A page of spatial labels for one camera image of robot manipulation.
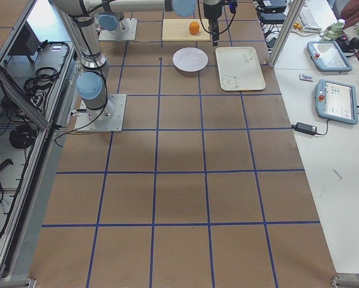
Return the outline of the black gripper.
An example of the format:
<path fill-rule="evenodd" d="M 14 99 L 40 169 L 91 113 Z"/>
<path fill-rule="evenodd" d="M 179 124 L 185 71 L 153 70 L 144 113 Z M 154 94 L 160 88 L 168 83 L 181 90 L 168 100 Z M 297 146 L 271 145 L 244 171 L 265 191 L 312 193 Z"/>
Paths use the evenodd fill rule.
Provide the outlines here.
<path fill-rule="evenodd" d="M 212 45 L 217 46 L 219 41 L 218 19 L 222 15 L 222 1 L 204 0 L 203 11 L 204 17 L 209 21 L 210 32 L 212 32 Z"/>

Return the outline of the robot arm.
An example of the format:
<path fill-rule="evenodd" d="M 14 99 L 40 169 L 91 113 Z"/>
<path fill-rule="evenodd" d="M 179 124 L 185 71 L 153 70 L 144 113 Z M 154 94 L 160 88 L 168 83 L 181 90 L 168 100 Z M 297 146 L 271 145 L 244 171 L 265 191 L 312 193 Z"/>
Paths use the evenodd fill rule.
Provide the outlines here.
<path fill-rule="evenodd" d="M 195 1 L 55 1 L 56 8 L 71 21 L 73 43 L 81 52 L 83 73 L 77 79 L 77 92 L 91 120 L 114 114 L 106 78 L 108 60 L 101 51 L 96 22 L 108 31 L 120 31 L 125 12 L 175 12 L 186 17 L 195 10 Z"/>
<path fill-rule="evenodd" d="M 162 23 L 162 40 L 169 42 L 211 41 L 217 46 L 220 35 L 218 20 L 222 16 L 227 1 L 172 1 L 173 11 L 184 17 L 181 19 L 165 19 Z M 126 19 L 122 13 L 98 15 L 100 36 L 112 35 L 116 40 L 133 40 L 132 28 L 136 27 L 135 19 Z"/>

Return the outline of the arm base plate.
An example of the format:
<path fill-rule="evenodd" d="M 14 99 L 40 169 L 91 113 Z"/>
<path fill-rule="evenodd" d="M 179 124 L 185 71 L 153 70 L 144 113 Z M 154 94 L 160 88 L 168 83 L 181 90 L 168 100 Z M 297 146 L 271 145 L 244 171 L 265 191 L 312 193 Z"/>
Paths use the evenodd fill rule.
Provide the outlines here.
<path fill-rule="evenodd" d="M 84 101 L 80 103 L 80 109 L 84 112 L 77 114 L 74 128 L 78 133 L 84 132 L 121 132 L 126 107 L 126 94 L 110 94 L 107 105 L 101 110 L 86 108 Z"/>
<path fill-rule="evenodd" d="M 121 21 L 102 19 L 98 21 L 99 41 L 134 41 L 137 30 L 136 18 L 124 18 Z"/>

